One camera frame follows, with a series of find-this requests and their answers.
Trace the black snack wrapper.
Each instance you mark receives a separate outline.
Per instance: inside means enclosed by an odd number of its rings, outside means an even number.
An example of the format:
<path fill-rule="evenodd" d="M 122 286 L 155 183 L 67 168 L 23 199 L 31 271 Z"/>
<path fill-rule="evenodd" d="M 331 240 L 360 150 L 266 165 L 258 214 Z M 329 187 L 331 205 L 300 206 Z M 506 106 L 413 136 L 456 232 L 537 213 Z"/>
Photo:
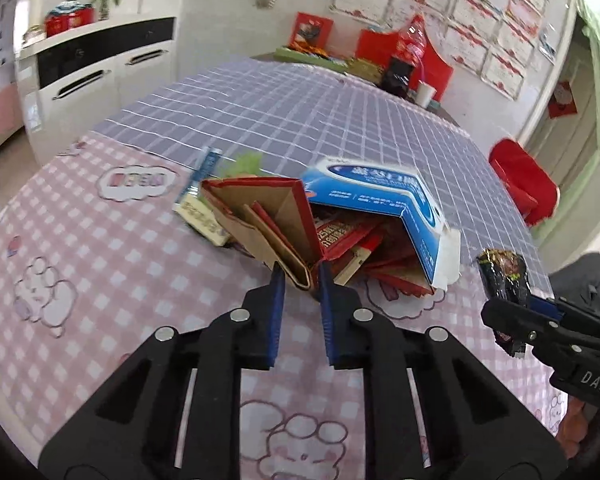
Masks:
<path fill-rule="evenodd" d="M 481 311 L 483 324 L 492 330 L 496 344 L 509 356 L 522 359 L 527 348 L 524 328 L 530 313 L 524 257 L 511 250 L 486 248 L 478 255 L 477 263 L 486 292 Z"/>

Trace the blue white medicine box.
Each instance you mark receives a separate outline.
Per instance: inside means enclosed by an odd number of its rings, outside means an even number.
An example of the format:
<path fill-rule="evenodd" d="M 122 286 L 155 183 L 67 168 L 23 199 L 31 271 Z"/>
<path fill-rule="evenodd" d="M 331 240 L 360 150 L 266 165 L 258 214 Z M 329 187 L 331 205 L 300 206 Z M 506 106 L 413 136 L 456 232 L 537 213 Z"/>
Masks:
<path fill-rule="evenodd" d="M 428 285 L 445 290 L 460 277 L 460 231 L 415 167 L 324 157 L 301 181 L 312 205 L 398 219 Z"/>

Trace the brown red carton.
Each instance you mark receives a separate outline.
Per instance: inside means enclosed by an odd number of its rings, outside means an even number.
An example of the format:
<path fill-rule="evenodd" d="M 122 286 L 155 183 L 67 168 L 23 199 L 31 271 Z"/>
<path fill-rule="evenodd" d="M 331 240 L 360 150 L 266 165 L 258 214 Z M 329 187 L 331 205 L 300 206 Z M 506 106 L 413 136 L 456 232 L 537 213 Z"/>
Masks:
<path fill-rule="evenodd" d="M 298 289 L 316 291 L 323 249 L 301 180 L 206 179 L 200 190 L 216 221 L 253 258 L 270 269 L 280 266 Z"/>

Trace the green leaf toy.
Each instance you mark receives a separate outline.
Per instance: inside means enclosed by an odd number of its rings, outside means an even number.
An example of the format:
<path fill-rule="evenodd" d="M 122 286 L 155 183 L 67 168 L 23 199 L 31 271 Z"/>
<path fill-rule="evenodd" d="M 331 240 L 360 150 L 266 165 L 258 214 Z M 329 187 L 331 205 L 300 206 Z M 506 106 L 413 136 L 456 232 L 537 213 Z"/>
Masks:
<path fill-rule="evenodd" d="M 239 154 L 231 162 L 224 164 L 220 170 L 221 178 L 260 177 L 262 154 L 245 152 Z"/>

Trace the red plastic chair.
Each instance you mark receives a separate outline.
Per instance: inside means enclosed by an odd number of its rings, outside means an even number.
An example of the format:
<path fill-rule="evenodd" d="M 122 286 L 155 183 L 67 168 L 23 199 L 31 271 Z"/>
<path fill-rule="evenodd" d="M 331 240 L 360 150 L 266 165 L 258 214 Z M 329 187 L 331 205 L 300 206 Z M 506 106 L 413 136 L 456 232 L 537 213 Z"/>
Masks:
<path fill-rule="evenodd" d="M 559 188 L 520 144 L 501 140 L 490 151 L 489 164 L 529 228 L 554 216 Z"/>

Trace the pink checkered tablecloth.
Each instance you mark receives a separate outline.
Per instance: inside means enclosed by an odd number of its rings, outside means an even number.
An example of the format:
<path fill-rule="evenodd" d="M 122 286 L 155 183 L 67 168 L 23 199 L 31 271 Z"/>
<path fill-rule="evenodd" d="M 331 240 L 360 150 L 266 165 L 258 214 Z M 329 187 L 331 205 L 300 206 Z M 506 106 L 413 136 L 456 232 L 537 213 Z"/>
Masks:
<path fill-rule="evenodd" d="M 94 134 L 46 165 L 25 136 L 0 153 L 0 424 L 44 444 L 154 330 L 206 326 L 268 269 L 173 211 L 181 166 Z M 242 474 L 364 477 L 363 384 L 327 363 L 320 307 L 287 290 L 279 357 L 242 378 Z"/>

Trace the white paper cup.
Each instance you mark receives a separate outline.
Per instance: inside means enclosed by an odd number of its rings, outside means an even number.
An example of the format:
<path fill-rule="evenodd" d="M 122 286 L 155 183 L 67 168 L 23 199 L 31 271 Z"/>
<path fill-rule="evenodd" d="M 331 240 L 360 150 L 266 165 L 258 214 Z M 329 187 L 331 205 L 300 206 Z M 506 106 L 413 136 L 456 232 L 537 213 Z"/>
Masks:
<path fill-rule="evenodd" d="M 418 82 L 414 102 L 417 106 L 426 110 L 436 93 L 436 88 L 430 86 L 430 84 L 427 84 L 425 81 L 420 80 Z"/>

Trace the blue narrow sachet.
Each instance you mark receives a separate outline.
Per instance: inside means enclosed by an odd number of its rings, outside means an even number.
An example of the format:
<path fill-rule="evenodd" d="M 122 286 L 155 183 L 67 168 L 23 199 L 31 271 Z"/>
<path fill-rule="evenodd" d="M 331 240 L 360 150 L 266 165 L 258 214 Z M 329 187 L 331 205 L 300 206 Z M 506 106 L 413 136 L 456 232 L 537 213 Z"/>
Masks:
<path fill-rule="evenodd" d="M 209 148 L 208 146 L 200 153 L 196 166 L 189 177 L 186 194 L 197 196 L 199 185 L 204 179 L 211 177 L 213 170 L 222 157 L 222 151 L 219 148 Z"/>

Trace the cola bottle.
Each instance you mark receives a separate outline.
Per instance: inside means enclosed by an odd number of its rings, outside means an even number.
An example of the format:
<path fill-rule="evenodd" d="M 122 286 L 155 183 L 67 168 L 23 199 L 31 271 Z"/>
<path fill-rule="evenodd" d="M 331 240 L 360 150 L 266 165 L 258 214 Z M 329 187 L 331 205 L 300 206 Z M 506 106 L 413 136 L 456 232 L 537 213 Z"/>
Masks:
<path fill-rule="evenodd" d="M 382 75 L 380 88 L 405 99 L 412 73 L 422 64 L 428 46 L 425 18 L 416 13 L 411 21 L 398 31 L 396 47 L 390 56 L 388 68 Z"/>

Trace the purple grid tablecloth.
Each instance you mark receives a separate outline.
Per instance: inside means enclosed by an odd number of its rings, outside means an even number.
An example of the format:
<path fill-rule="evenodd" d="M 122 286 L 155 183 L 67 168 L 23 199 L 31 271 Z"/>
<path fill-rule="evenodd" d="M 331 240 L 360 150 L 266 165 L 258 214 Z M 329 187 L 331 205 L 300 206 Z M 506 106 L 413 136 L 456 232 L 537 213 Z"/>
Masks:
<path fill-rule="evenodd" d="M 462 233 L 462 258 L 524 256 L 530 285 L 552 288 L 518 209 L 468 133 L 353 77 L 303 64 L 229 62 L 152 90 L 95 132 L 183 166 L 205 146 L 228 162 L 259 153 L 264 174 L 298 178 L 326 156 L 413 166 Z"/>

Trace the red framed picture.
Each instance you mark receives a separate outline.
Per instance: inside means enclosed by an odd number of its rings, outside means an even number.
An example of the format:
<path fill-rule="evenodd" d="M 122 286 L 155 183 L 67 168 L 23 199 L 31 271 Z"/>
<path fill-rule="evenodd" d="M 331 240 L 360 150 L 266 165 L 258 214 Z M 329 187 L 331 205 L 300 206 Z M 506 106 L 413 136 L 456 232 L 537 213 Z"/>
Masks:
<path fill-rule="evenodd" d="M 298 12 L 289 38 L 290 46 L 325 50 L 334 21 L 324 16 Z"/>

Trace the white sideboard cabinet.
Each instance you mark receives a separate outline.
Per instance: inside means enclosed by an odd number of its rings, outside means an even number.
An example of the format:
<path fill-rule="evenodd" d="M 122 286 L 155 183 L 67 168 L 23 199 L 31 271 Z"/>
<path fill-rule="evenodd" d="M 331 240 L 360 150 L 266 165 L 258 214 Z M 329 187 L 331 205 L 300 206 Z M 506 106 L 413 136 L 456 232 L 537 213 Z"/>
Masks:
<path fill-rule="evenodd" d="M 29 143 L 44 165 L 125 105 L 174 81 L 182 0 L 122 0 L 110 18 L 46 37 L 52 11 L 91 0 L 17 0 L 16 79 Z"/>

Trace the red gift box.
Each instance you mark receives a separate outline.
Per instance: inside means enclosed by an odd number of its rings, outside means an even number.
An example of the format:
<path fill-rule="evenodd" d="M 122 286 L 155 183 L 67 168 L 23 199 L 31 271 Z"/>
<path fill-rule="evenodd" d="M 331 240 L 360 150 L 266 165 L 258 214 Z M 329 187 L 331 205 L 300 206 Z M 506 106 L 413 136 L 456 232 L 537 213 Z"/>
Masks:
<path fill-rule="evenodd" d="M 46 15 L 44 28 L 46 37 L 53 37 L 69 29 L 92 24 L 95 11 L 91 6 L 82 6 L 71 11 L 52 11 Z"/>

